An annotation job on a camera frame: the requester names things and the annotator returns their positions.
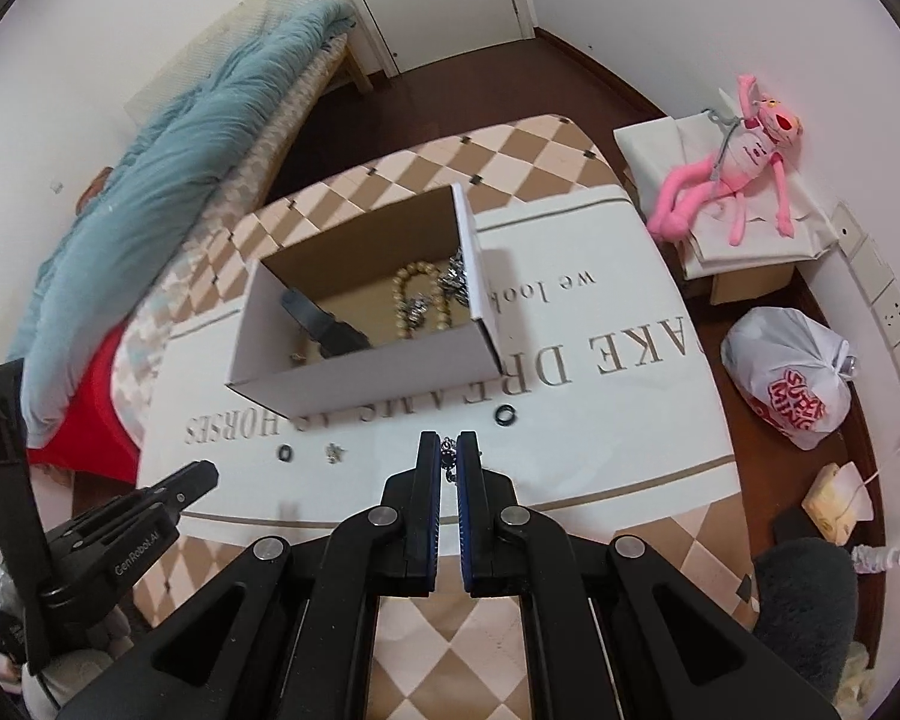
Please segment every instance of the cardboard box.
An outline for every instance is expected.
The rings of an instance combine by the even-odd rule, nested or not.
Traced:
[[[452,307],[453,326],[396,336],[394,274],[410,262],[445,263],[458,248],[469,309]],[[429,293],[418,276],[408,295]],[[373,348],[323,360],[316,345],[280,305],[290,287],[366,333]],[[260,260],[247,300],[226,384],[286,418],[333,413],[502,372],[495,314],[485,283],[474,218],[458,185],[408,197],[360,214]],[[302,355],[306,364],[295,364]]]

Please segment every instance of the stuffed toy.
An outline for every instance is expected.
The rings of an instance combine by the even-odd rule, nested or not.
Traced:
[[[653,215],[647,223],[655,240],[682,240],[690,232],[704,204],[733,196],[737,207],[730,230],[730,245],[738,247],[746,227],[746,198],[741,190],[768,165],[773,168],[778,196],[776,229],[780,235],[794,237],[780,151],[797,143],[803,134],[803,125],[776,100],[760,95],[754,76],[740,76],[737,93],[743,119],[732,121],[720,151],[692,165],[674,167],[664,179]],[[685,191],[677,199],[680,190]]]

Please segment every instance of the wooden bead bracelet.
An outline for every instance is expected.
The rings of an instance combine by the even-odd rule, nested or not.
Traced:
[[[450,306],[439,283],[440,271],[433,263],[417,262],[396,271],[394,276],[394,306],[396,307],[397,338],[410,338],[413,330],[408,316],[407,282],[416,275],[430,278],[430,304],[437,310],[437,330],[450,327]]]

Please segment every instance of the black rubber ring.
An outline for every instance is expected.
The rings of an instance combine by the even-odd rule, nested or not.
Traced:
[[[493,421],[501,427],[511,426],[516,422],[516,409],[509,405],[509,403],[498,406],[497,410],[493,413]]]

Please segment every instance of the small charm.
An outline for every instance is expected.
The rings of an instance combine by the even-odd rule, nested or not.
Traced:
[[[329,443],[326,447],[327,463],[339,463],[343,459],[343,452],[346,452],[343,447],[335,445],[334,443]]]
[[[427,319],[427,309],[431,305],[431,300],[427,295],[414,295],[403,301],[403,314],[407,318],[407,327],[410,330],[416,330],[423,327],[423,322]]]
[[[466,290],[466,271],[463,269],[463,250],[457,249],[457,253],[447,263],[447,270],[437,281],[443,290],[444,298],[453,298],[464,308],[470,305],[470,296]]]

